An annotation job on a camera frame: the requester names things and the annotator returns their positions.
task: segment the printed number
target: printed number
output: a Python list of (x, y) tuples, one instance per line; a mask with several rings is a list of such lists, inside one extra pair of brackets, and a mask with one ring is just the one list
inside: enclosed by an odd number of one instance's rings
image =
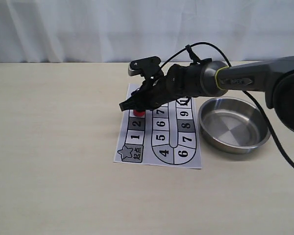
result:
[(182, 111), (182, 112), (180, 112), (180, 114), (181, 114), (181, 116), (188, 116), (188, 112), (186, 112), (186, 111)]
[(185, 157), (187, 157), (188, 152), (183, 150), (183, 151), (178, 151), (178, 154), (179, 154), (180, 157), (185, 158)]
[(161, 110), (157, 109), (157, 110), (156, 110), (156, 114), (159, 114), (159, 113), (162, 113), (162, 114), (164, 114), (164, 113), (165, 113), (165, 111), (161, 111)]
[(168, 150), (160, 150), (159, 153), (161, 153), (163, 156), (167, 156), (167, 154), (169, 154)]
[(157, 122), (157, 126), (161, 126), (161, 127), (163, 127), (163, 126), (165, 126), (166, 125), (166, 123), (164, 122), (164, 121), (158, 121)]
[(190, 125), (189, 123), (182, 123), (181, 126), (182, 126), (183, 128), (187, 128), (187, 129), (191, 128), (191, 125)]
[(133, 126), (141, 126), (141, 125), (142, 125), (141, 121), (139, 121), (139, 122), (133, 121)]
[(131, 136), (131, 139), (139, 139), (139, 136)]
[(183, 142), (186, 142), (185, 140), (192, 141), (192, 139), (183, 136)]
[(156, 139), (159, 141), (164, 141), (166, 137), (164, 135), (156, 135)]

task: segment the red game piece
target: red game piece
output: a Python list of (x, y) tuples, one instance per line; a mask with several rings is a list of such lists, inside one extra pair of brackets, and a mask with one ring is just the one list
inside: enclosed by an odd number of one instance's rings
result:
[(138, 112), (137, 110), (133, 110), (133, 114), (137, 117), (142, 117), (145, 115), (145, 111)]

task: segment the star icon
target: star icon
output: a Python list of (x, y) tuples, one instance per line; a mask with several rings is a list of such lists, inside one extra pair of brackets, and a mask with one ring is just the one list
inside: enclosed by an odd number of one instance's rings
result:
[(121, 150), (118, 151), (119, 154), (121, 154), (121, 159), (124, 158), (131, 158), (132, 157), (132, 148), (128, 148), (125, 145), (123, 146), (123, 148)]

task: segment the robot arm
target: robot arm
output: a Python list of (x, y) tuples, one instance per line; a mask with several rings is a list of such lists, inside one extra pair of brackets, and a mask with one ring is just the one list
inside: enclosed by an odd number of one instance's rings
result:
[(266, 105), (294, 131), (294, 56), (229, 67), (204, 59), (189, 66), (172, 65), (161, 71), (158, 57), (132, 61), (130, 76), (145, 78), (131, 97), (120, 103), (122, 111), (154, 110), (181, 97), (218, 97), (228, 90), (265, 92)]

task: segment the bowl rim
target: bowl rim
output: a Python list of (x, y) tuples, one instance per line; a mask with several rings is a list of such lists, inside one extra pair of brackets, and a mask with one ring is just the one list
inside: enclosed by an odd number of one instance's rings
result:
[(204, 109), (209, 103), (211, 103), (211, 102), (213, 102), (213, 101), (215, 101), (215, 100), (221, 100), (221, 99), (232, 99), (232, 100), (237, 100), (237, 101), (239, 101), (239, 102), (243, 102), (243, 103), (245, 103), (245, 104), (251, 106), (252, 108), (254, 108), (255, 110), (257, 110), (257, 111), (260, 113), (260, 111), (259, 111), (259, 109), (257, 108), (256, 105), (254, 105), (254, 104), (252, 104), (252, 103), (250, 103), (250, 102), (248, 102), (248, 101), (246, 101), (246, 100), (244, 100), (244, 99), (241, 99), (241, 98), (236, 98), (236, 97), (231, 97), (231, 96), (222, 96), (222, 97), (214, 97), (214, 98), (211, 98), (211, 99), (205, 101), (205, 102), (201, 105), (201, 107), (199, 108), (199, 111), (198, 111), (198, 121), (199, 121), (199, 124), (200, 124), (200, 128), (202, 128), (202, 129), (206, 132), (206, 134), (209, 135), (209, 137), (213, 138), (214, 141), (217, 141), (217, 142), (219, 142), (220, 144), (226, 145), (226, 146), (231, 147), (231, 148), (236, 148), (236, 149), (255, 149), (255, 148), (258, 148), (258, 147), (262, 146), (263, 144), (265, 144), (265, 143), (268, 141), (268, 139), (269, 139), (270, 136), (271, 136), (271, 133), (270, 133), (270, 131), (269, 131), (269, 128), (268, 128), (267, 124), (266, 124), (266, 126), (267, 126), (267, 134), (266, 134), (266, 136), (263, 138), (263, 140), (261, 140), (260, 142), (258, 142), (257, 144), (254, 144), (254, 145), (237, 146), (237, 145), (233, 145), (233, 144), (229, 144), (229, 143), (223, 142), (223, 141), (219, 140), (218, 138), (212, 136), (211, 133), (207, 130), (207, 128), (206, 128), (205, 125), (203, 124), (203, 121), (202, 121), (202, 118), (201, 118), (202, 110), (203, 110), (203, 109)]

